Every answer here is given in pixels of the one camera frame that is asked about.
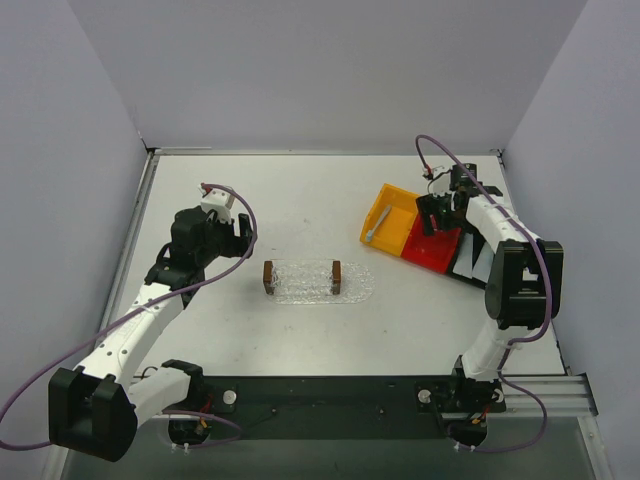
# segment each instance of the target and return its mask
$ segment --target white table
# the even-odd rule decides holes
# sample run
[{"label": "white table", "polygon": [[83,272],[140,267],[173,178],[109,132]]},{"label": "white table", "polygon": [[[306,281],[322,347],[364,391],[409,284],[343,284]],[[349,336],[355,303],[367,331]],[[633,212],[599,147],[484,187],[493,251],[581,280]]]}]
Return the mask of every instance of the white table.
[{"label": "white table", "polygon": [[[495,157],[463,160],[508,196]],[[429,161],[451,164],[440,156]],[[259,240],[236,272],[198,292],[142,367],[175,358],[207,375],[441,375],[474,341],[486,316],[483,291],[359,242],[383,183],[425,191],[413,156],[161,156],[120,315],[169,241],[174,214],[198,205],[203,181],[230,185],[247,199]],[[234,215],[241,210],[236,202]],[[263,262],[274,258],[356,262],[372,272],[376,288],[359,304],[277,305],[262,286]],[[236,260],[215,260],[207,278]],[[564,374],[553,331],[514,352],[506,373]]]}]

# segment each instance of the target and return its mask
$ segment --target yellow box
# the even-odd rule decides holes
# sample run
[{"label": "yellow box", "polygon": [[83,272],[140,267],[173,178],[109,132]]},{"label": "yellow box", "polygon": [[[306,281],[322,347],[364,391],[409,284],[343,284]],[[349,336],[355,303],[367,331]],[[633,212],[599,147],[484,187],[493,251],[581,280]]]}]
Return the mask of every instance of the yellow box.
[{"label": "yellow box", "polygon": [[[418,215],[416,198],[419,196],[416,193],[407,192],[385,183],[364,221],[360,241],[365,245],[399,257]],[[391,210],[376,229],[372,240],[367,242],[367,232],[375,227],[387,205],[391,205]]]}]

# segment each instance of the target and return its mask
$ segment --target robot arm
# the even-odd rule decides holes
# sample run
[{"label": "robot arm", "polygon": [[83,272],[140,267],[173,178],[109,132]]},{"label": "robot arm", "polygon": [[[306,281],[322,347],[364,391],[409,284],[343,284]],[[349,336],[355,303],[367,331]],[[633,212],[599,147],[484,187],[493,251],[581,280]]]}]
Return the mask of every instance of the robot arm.
[{"label": "robot arm", "polygon": [[[477,177],[474,164],[465,167]],[[531,244],[509,219],[519,223],[543,253],[552,285],[552,317],[560,308],[563,250],[558,242],[542,240],[527,229],[499,189],[484,188],[509,218],[481,195],[457,165],[451,169],[448,192],[425,195],[416,202],[425,235],[462,230],[462,245],[451,273],[484,287],[487,310],[480,334],[462,355],[462,367],[467,378],[491,381],[498,376],[498,364],[509,340],[525,337],[542,325],[546,303],[540,267]]]},{"label": "robot arm", "polygon": [[116,461],[128,450],[137,428],[152,416],[176,403],[202,402],[202,369],[184,362],[165,362],[150,378],[131,385],[155,341],[197,290],[150,307],[146,304],[202,282],[204,269],[215,258],[242,256],[250,246],[246,215],[238,216],[240,236],[234,233],[233,197],[220,190],[201,191],[200,206],[176,214],[171,242],[162,247],[129,309],[142,309],[140,313],[115,329],[73,370],[60,368],[51,378],[52,443]]}]

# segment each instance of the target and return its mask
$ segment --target gray wall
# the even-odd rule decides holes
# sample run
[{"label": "gray wall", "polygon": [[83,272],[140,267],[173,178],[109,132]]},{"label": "gray wall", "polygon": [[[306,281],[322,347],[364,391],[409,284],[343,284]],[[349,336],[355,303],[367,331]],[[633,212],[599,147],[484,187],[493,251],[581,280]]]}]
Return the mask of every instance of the gray wall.
[{"label": "gray wall", "polygon": [[640,472],[640,2],[590,0],[507,147],[520,215],[566,249],[555,322],[616,478]]},{"label": "gray wall", "polygon": [[148,145],[504,147],[585,0],[69,0]]},{"label": "gray wall", "polygon": [[[64,0],[0,2],[0,399],[95,332],[145,151]],[[47,438],[46,382],[0,438]],[[0,450],[0,477],[39,478],[47,450]]]}]

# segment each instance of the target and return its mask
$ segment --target purple cable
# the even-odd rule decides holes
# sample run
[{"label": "purple cable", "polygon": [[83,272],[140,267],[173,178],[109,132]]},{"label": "purple cable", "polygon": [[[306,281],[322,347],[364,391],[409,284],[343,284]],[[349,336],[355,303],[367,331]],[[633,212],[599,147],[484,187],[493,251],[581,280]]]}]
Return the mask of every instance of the purple cable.
[{"label": "purple cable", "polygon": [[[236,440],[240,440],[240,437],[242,436],[242,428],[240,427],[240,425],[238,425],[237,423],[233,423],[231,420],[227,420],[226,418],[220,418],[212,415],[211,413],[185,412],[182,410],[163,410],[162,413],[164,413],[165,415],[191,415],[193,417],[206,418],[207,420],[213,420],[214,422],[228,425],[238,431],[238,434],[234,437],[223,438],[221,440],[212,440],[210,442],[200,443],[198,445],[189,445],[189,450],[197,448],[217,447],[218,445],[224,445],[225,443],[231,443],[235,442]],[[180,445],[176,445],[176,447],[184,449],[184,447]]]},{"label": "purple cable", "polygon": [[[511,347],[515,343],[531,343],[531,342],[535,342],[536,340],[540,340],[544,336],[544,334],[547,332],[547,330],[549,329],[549,325],[551,324],[551,309],[553,305],[553,299],[551,297],[551,280],[549,279],[549,271],[547,270],[547,265],[544,261],[544,257],[542,255],[542,252],[540,251],[540,248],[538,247],[538,244],[536,243],[534,238],[531,236],[531,234],[524,227],[522,227],[522,225],[520,225],[513,218],[511,218],[511,216],[509,215],[509,212],[507,212],[507,210],[505,210],[504,207],[499,205],[491,197],[491,195],[489,195],[489,193],[484,189],[484,187],[480,184],[480,182],[478,182],[476,177],[473,176],[473,174],[469,171],[467,167],[464,166],[464,164],[458,159],[458,157],[456,157],[453,154],[453,152],[451,152],[451,150],[445,147],[442,143],[440,143],[438,140],[436,140],[435,138],[429,135],[418,135],[416,137],[416,147],[418,148],[418,153],[420,153],[420,157],[423,160],[423,163],[426,163],[426,162],[422,157],[422,153],[420,152],[420,147],[418,145],[418,142],[421,138],[425,140],[429,140],[431,143],[439,147],[444,153],[446,153],[449,156],[449,158],[451,158],[451,160],[453,160],[462,169],[462,171],[469,176],[471,181],[475,184],[476,187],[478,187],[478,190],[480,190],[480,193],[482,193],[482,195],[484,195],[487,198],[489,203],[491,203],[492,205],[495,205],[495,208],[497,208],[498,211],[502,213],[502,215],[504,215],[504,217],[508,220],[508,222],[513,227],[515,227],[515,229],[518,230],[531,244],[533,253],[535,254],[536,259],[540,264],[540,272],[542,274],[542,281],[544,283],[544,292],[546,296],[546,303],[545,303],[545,309],[544,309],[544,321],[542,322],[542,326],[540,327],[540,330],[535,335],[532,335],[531,337],[512,338],[511,340],[509,340],[509,342],[507,342],[507,344],[509,345],[509,347]],[[464,448],[465,450],[470,450],[470,451],[473,450],[474,452],[478,452],[478,453],[515,452],[517,450],[522,450],[523,448],[527,448],[532,445],[535,445],[542,438],[545,430],[547,429],[547,418],[548,418],[547,409],[545,408],[544,403],[542,403],[542,400],[540,400],[540,398],[533,392],[527,390],[526,388],[522,388],[514,384],[513,382],[507,380],[504,377],[502,373],[502,368],[504,367],[504,364],[507,363],[507,359],[509,358],[509,353],[510,353],[510,349],[507,348],[504,352],[502,359],[500,360],[500,363],[498,364],[498,378],[500,378],[502,383],[504,383],[505,385],[508,385],[515,390],[518,390],[526,395],[529,395],[531,398],[533,398],[536,401],[538,405],[540,405],[540,409],[542,410],[542,424],[540,425],[540,430],[538,431],[537,435],[533,437],[531,440],[526,441],[524,443],[520,443],[518,445],[513,445],[511,447],[502,447],[502,448],[480,447],[480,448],[472,449],[468,445],[459,444],[460,447]]]},{"label": "purple cable", "polygon": [[432,140],[432,139],[431,139],[431,137],[429,137],[427,135],[418,135],[416,137],[416,150],[418,151],[418,156],[420,157],[420,161],[422,162],[422,165],[424,165],[424,168],[427,170],[427,173],[429,173],[429,175],[431,175],[433,173],[433,171],[431,170],[431,167],[429,166],[429,164],[425,160],[424,155],[422,154],[422,149],[420,148],[420,139],[421,138],[424,138],[425,140]]},{"label": "purple cable", "polygon": [[[132,310],[131,312],[127,313],[123,317],[121,317],[118,320],[116,320],[115,322],[113,322],[111,325],[109,325],[106,328],[100,330],[98,333],[93,335],[91,338],[89,338],[85,342],[81,343],[77,347],[74,347],[73,349],[71,349],[67,353],[65,353],[64,355],[60,356],[59,358],[56,358],[51,363],[48,363],[47,365],[42,367],[36,373],[31,375],[31,377],[29,377],[26,382],[24,382],[20,387],[18,387],[18,389],[9,397],[9,400],[7,400],[6,403],[2,406],[2,410],[0,410],[0,424],[2,423],[2,421],[4,420],[4,417],[7,415],[7,412],[9,411],[11,406],[15,403],[15,401],[18,399],[18,397],[20,397],[20,395],[22,395],[27,388],[29,388],[36,380],[38,380],[40,377],[42,377],[45,373],[47,373],[53,367],[55,367],[59,363],[62,363],[67,358],[75,355],[76,353],[82,351],[83,349],[89,347],[91,344],[95,343],[96,340],[98,340],[100,337],[102,337],[103,335],[111,332],[112,330],[115,330],[116,328],[118,328],[119,326],[123,325],[124,323],[128,322],[133,317],[135,317],[139,313],[143,312],[145,309],[147,309],[149,307],[152,307],[153,305],[156,305],[156,304],[158,304],[160,302],[163,302],[165,300],[168,300],[171,297],[175,297],[177,295],[182,295],[183,293],[187,293],[187,292],[190,292],[190,291],[195,290],[197,288],[204,287],[204,286],[209,285],[209,284],[211,284],[213,282],[217,282],[221,278],[226,277],[231,272],[234,272],[240,265],[242,265],[242,263],[249,257],[249,255],[251,255],[251,252],[253,251],[253,247],[256,244],[256,241],[258,240],[258,223],[256,222],[256,217],[253,214],[253,210],[251,209],[251,207],[249,206],[247,201],[244,198],[242,198],[240,195],[238,195],[236,192],[231,190],[230,188],[224,187],[222,185],[204,184],[203,187],[211,187],[211,188],[214,188],[216,190],[222,190],[223,192],[227,192],[229,195],[237,198],[240,201],[240,203],[242,203],[242,205],[244,205],[244,208],[246,208],[247,213],[249,214],[249,217],[251,218],[251,224],[253,226],[253,234],[251,236],[251,242],[249,243],[249,248],[247,248],[247,251],[245,252],[245,254],[242,257],[240,257],[240,259],[233,266],[229,267],[227,270],[225,270],[224,272],[216,275],[215,277],[210,278],[209,280],[205,280],[203,282],[196,283],[194,285],[189,285],[188,287],[181,288],[181,289],[175,290],[173,292],[169,292],[169,293],[167,293],[165,295],[161,295],[160,297],[154,298],[153,300],[145,303],[141,307],[138,307],[135,310]],[[51,445],[51,442],[40,442],[40,443],[32,443],[32,444],[27,444],[27,445],[13,445],[13,444],[10,444],[10,443],[5,443],[2,440],[0,440],[0,448],[1,449],[11,450],[13,452],[24,452],[24,451],[27,451],[27,450],[36,450],[38,448],[48,447],[49,445]]]}]

